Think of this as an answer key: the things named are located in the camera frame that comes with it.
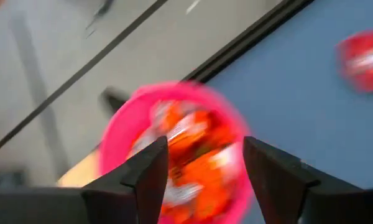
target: floor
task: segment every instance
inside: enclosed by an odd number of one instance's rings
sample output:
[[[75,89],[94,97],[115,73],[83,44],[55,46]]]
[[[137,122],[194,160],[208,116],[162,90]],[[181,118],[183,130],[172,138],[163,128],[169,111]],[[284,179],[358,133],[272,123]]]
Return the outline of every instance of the floor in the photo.
[[[179,80],[273,8],[276,1],[168,0],[102,61],[0,148],[0,169],[53,185],[99,143],[107,87]],[[97,0],[7,0],[0,8],[0,139],[155,1],[115,1],[85,29]]]

